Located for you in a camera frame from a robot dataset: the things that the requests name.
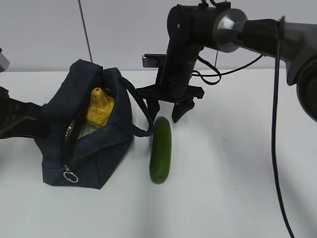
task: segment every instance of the white wall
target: white wall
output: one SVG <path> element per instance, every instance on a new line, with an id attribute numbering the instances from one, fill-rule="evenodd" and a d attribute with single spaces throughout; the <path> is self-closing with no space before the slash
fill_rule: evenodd
<path id="1" fill-rule="evenodd" d="M 68 70 L 89 59 L 76 0 L 2 0 L 0 48 L 8 71 Z"/>
<path id="2" fill-rule="evenodd" d="M 104 67 L 141 70 L 141 55 L 165 53 L 166 18 L 179 4 L 198 0 L 81 0 L 93 59 Z M 316 0 L 232 0 L 249 19 L 286 15 L 289 22 L 317 23 Z M 76 0 L 3 0 L 0 7 L 0 47 L 11 61 L 9 71 L 68 70 L 78 58 L 88 60 Z M 202 56 L 214 61 L 215 51 Z M 236 68 L 257 54 L 238 50 L 220 53 L 218 67 Z M 273 66 L 263 59 L 254 68 Z"/>

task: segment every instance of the black cable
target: black cable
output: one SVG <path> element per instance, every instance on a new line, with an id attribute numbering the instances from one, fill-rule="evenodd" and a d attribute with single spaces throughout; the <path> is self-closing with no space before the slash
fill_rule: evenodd
<path id="1" fill-rule="evenodd" d="M 221 79 L 219 79 L 218 81 L 216 82 L 209 82 L 207 80 L 204 79 L 204 77 L 201 75 L 201 73 L 197 70 L 193 70 L 194 73 L 197 73 L 197 75 L 202 79 L 202 81 L 205 83 L 205 84 L 208 84 L 208 85 L 216 85 L 220 82 Z"/>
<path id="2" fill-rule="evenodd" d="M 221 79 L 221 73 L 220 71 L 215 67 L 213 66 L 210 62 L 208 62 L 207 60 L 201 58 L 200 56 L 198 56 L 197 58 L 201 63 L 207 65 L 209 68 L 211 68 L 213 71 L 215 71 L 217 74 L 217 76 L 219 77 L 219 79 Z"/>
<path id="3" fill-rule="evenodd" d="M 257 57 L 254 61 L 252 61 L 252 62 L 246 64 L 245 66 L 242 66 L 242 67 L 240 67 L 240 68 L 234 69 L 234 70 L 229 71 L 229 72 L 226 72 L 226 73 L 221 73 L 221 76 L 228 75 L 228 74 L 231 74 L 231 73 L 235 73 L 235 72 L 237 72 L 237 71 L 240 71 L 240 70 L 242 70 L 242 69 L 245 69 L 245 68 L 247 68 L 247 67 L 253 65 L 254 63 L 258 62 L 262 57 L 263 57 L 263 55 L 260 55 L 260 56 Z M 194 77 L 200 77 L 200 75 L 198 75 L 198 74 L 192 74 L 192 76 L 194 76 Z M 218 74 L 204 74 L 204 75 L 201 75 L 201 76 L 202 76 L 202 77 L 219 77 Z"/>
<path id="4" fill-rule="evenodd" d="M 221 73 L 220 71 L 215 67 L 213 66 L 210 62 L 208 62 L 207 60 L 201 58 L 200 56 L 198 56 L 197 58 L 201 63 L 204 63 L 205 65 L 207 65 L 209 68 L 211 68 L 213 71 L 215 71 L 217 73 L 217 76 L 219 77 L 219 80 L 216 81 L 216 82 L 209 82 L 207 80 L 204 79 L 203 75 L 197 71 L 197 70 L 193 70 L 193 73 L 196 73 L 201 79 L 202 81 L 205 83 L 205 84 L 208 84 L 208 85 L 216 85 L 220 82 L 221 80 Z"/>
<path id="5" fill-rule="evenodd" d="M 210 0 L 211 4 L 215 7 L 217 7 L 217 3 L 214 0 Z"/>
<path id="6" fill-rule="evenodd" d="M 273 94 L 273 111 L 272 111 L 272 137 L 271 137 L 271 151 L 272 151 L 272 163 L 273 163 L 273 172 L 274 172 L 274 180 L 275 180 L 275 187 L 277 192 L 277 198 L 279 202 L 279 206 L 281 209 L 281 213 L 283 216 L 283 220 L 287 231 L 291 238 L 295 238 L 293 231 L 289 225 L 285 208 L 284 202 L 282 199 L 281 188 L 279 184 L 278 178 L 278 169 L 277 169 L 277 162 L 276 162 L 276 121 L 277 121 L 277 106 L 278 106 L 278 83 L 279 83 L 279 62 L 280 62 L 280 53 L 281 53 L 281 34 L 283 32 L 285 22 L 285 16 L 283 16 L 279 22 L 278 32 L 277 32 L 277 43 L 276 43 L 276 57 L 275 57 L 275 75 L 274 75 L 274 94 Z"/>

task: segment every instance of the zipper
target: zipper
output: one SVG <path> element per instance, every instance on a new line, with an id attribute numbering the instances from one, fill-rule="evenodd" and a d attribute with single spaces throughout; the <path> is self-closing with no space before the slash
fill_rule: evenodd
<path id="1" fill-rule="evenodd" d="M 91 91 L 100 84 L 100 81 L 101 78 L 97 76 L 97 79 L 89 85 L 87 91 L 83 96 L 83 100 L 80 102 L 74 112 L 75 116 L 71 119 L 68 127 L 65 129 L 65 135 L 62 138 L 64 143 L 61 145 L 62 158 L 60 160 L 62 164 L 67 164 L 72 157 L 77 142 L 77 138 L 75 138 L 74 140 L 74 134 L 76 134 L 75 129 L 78 128 L 78 124 L 81 124 L 80 117 L 82 117 L 89 104 L 88 96 L 91 94 Z"/>
<path id="2" fill-rule="evenodd" d="M 89 89 L 86 91 L 83 100 L 80 105 L 77 106 L 77 109 L 74 115 L 77 115 L 74 119 L 72 119 L 71 123 L 69 124 L 68 128 L 65 130 L 65 137 L 64 137 L 64 144 L 62 145 L 63 153 L 62 159 L 64 163 L 65 172 L 63 173 L 64 177 L 73 183 L 77 183 L 79 181 L 79 177 L 73 173 L 67 164 L 71 161 L 73 154 L 76 149 L 76 144 L 79 140 L 77 140 L 78 133 L 80 132 L 81 125 L 85 122 L 85 113 L 87 112 L 87 107 L 89 105 L 88 95 L 91 94 L 91 91 L 95 87 L 101 87 L 108 95 L 115 98 L 115 93 L 107 87 L 103 87 L 101 84 L 101 78 L 98 77 L 97 80 L 92 83 Z"/>
<path id="3" fill-rule="evenodd" d="M 79 181 L 79 177 L 74 174 L 67 165 L 64 165 L 65 172 L 63 173 L 64 178 L 70 182 L 77 183 Z"/>

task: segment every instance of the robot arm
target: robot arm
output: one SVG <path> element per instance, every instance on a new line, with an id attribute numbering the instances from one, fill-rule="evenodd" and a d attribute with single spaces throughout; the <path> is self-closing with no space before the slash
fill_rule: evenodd
<path id="1" fill-rule="evenodd" d="M 155 85 L 139 89 L 147 100 L 152 117 L 159 111 L 158 100 L 175 103 L 172 118 L 177 122 L 194 107 L 193 98 L 202 98 L 202 88 L 189 86 L 192 72 L 204 48 L 230 53 L 239 47 L 275 57 L 276 29 L 273 19 L 248 20 L 231 3 L 217 7 L 173 7 L 168 15 L 170 36 L 166 56 L 145 55 L 145 67 L 158 67 Z M 285 23 L 281 59 L 286 63 L 288 85 L 297 84 L 298 98 L 309 116 L 317 121 L 317 25 Z"/>

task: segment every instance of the zipper pull ring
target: zipper pull ring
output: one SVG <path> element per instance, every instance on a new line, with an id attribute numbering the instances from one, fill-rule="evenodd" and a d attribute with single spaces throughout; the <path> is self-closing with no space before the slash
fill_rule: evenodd
<path id="1" fill-rule="evenodd" d="M 64 165 L 66 172 L 63 173 L 64 178 L 70 182 L 76 183 L 79 181 L 79 177 L 74 174 L 67 165 Z"/>

